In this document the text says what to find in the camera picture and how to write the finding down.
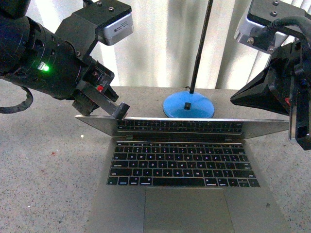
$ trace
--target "laptop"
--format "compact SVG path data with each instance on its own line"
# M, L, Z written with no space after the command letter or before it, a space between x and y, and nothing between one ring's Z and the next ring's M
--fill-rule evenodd
M76 118L112 137L86 232L290 232L244 141L287 120Z

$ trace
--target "laptop lid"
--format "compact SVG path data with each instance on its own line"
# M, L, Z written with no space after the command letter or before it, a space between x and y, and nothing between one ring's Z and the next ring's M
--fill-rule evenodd
M288 120L194 119L77 115L80 121L110 136L137 138L247 139L287 130Z

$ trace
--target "laptop hinge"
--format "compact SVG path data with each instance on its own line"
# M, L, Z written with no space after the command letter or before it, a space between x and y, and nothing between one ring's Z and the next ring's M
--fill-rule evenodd
M126 139L127 139L127 140L132 140L132 139L133 139L133 135L127 135L127 136L126 136Z

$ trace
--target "keyboard key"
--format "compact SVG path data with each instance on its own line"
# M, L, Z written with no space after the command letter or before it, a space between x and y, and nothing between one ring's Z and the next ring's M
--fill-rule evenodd
M223 172L221 170L213 170L214 177L223 177Z
M234 154L245 154L245 151L242 148L232 148L232 152Z
M224 148L224 154L232 154L232 150L230 148Z
M168 147L161 147L161 153L169 153L170 149Z
M119 185L128 185L128 177L119 177Z
M193 175L194 175L195 177L203 177L202 170L194 169L194 170L193 170Z
M206 154L214 154L214 149L213 148L205 148Z
M234 165L237 169L241 169L241 170L251 170L252 169L250 163L234 163Z
M231 187L239 187L237 179L228 179L228 182Z
M195 161L202 161L202 155L200 155L200 154L195 154L195 155L193 156L193 160L195 160Z
M154 176L162 176L162 169L154 169Z
M156 157L156 160L165 160L164 154L157 154L157 155L155 155L155 157Z
M230 159L232 162L239 162L240 159L237 155L230 155Z
M184 169L183 172L185 177L193 177L193 172L191 169Z
M118 178L117 177L110 176L108 178L107 184L117 184L117 183L118 183Z
M249 187L249 184L245 183L245 182L242 182L242 183L239 183L239 184L240 184L240 187Z
M142 171L143 176L152 176L152 169L144 169Z
M187 148L179 147L178 148L178 153L186 154L187 153Z
M247 179L238 179L238 182L247 182Z
M151 153L151 147L143 147L142 152L143 153Z
M172 169L164 169L163 170L163 176L172 177L173 176L173 170Z
M159 168L167 168L167 161L159 161L158 167Z
M166 154L165 160L174 160L174 155L173 154Z
M118 142L117 146L128 146L128 143L124 143L124 142Z
M233 171L234 177L241 177L241 178L255 178L255 174L253 171L247 170L235 170Z
M187 168L186 162L177 162L177 167L178 168Z
M116 147L115 152L123 152L124 147Z
M167 167L168 168L177 168L177 162L175 162L175 161L168 161L167 162Z
M130 177L129 184L130 185L138 185L139 184L139 177Z
M230 157L229 155L221 155L220 156L223 162L230 162Z
M217 179L219 186L229 186L227 179Z
M154 178L154 186L204 186L200 178Z
M147 168L148 167L148 162L147 161L139 161L138 167L140 167L140 168Z
M223 149L221 149L221 148L215 148L214 153L215 154L223 154L224 152L223 152Z
M213 161L221 161L222 159L220 158L220 155L214 154L214 155L212 155L212 160Z
M148 167L149 168L157 168L157 161L149 161Z
M217 169L225 169L225 163L215 163Z
M146 159L147 160L155 160L156 159L156 155L155 154L147 154Z
M178 153L178 148L176 147L170 147L170 153Z
M142 169L133 169L133 176L142 176Z
M188 154L195 154L196 153L196 149L193 148L193 147L188 147L187 148L187 152L188 152Z
M233 177L232 171L230 170L223 170L224 177Z
M114 160L111 167L128 167L128 161Z
M129 168L112 168L110 170L111 176L131 176L132 170Z
M206 168L206 163L205 162L197 162L196 166L197 166L197 168L205 169Z
M183 161L184 160L184 156L182 154L176 154L175 155L175 160L177 161Z
M113 155L113 159L116 160L125 160L126 159L126 153L115 153Z
M193 156L191 154L184 155L184 160L185 161L192 161L193 160Z
M151 147L151 153L159 153L160 151L160 147Z
M260 185L256 179L248 179L248 182L251 185L251 187L260 187Z
M213 177L212 170L203 170L204 177Z
M217 180L215 178L205 179L206 186L218 186Z
M212 157L210 155L203 155L204 161L212 161Z
M138 161L130 161L128 167L138 167Z
M197 152L197 154L205 154L205 149L204 148L197 148L196 152Z
M187 162L188 168L196 168L195 162Z
M124 152L131 153L133 151L133 147L124 147Z
M137 158L137 155L136 155L136 154L133 154L133 153L130 153L130 154L128 154L128 156L127 156L127 159L128 159L128 160L136 160L136 158Z
M248 158L246 155L239 155L239 159L241 162L248 162Z
M146 154L138 154L137 159L138 160L146 160Z
M141 177L139 180L140 185L151 185L152 183L152 178L149 177Z
M142 152L142 147L134 147L133 148L134 153L141 153Z
M216 168L216 165L214 162L206 162L206 166L209 169L215 169Z
M234 163L225 163L225 166L227 169L230 169L230 170L235 169Z
M181 177L181 176L183 176L183 170L182 169L174 169L173 175L177 176L177 177Z

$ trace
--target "gray speckled tabletop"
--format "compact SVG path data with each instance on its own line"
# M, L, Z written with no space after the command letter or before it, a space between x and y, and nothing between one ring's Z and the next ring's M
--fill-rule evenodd
M0 81L0 106L24 100L20 88ZM165 117L164 99L177 88L115 87L129 117ZM234 106L234 90L197 90L215 105L214 118L287 119ZM0 115L0 233L85 231L110 137L74 118L72 101L33 92L30 109ZM106 115L96 110L96 115ZM287 132L248 139L293 233L311 232L311 151Z

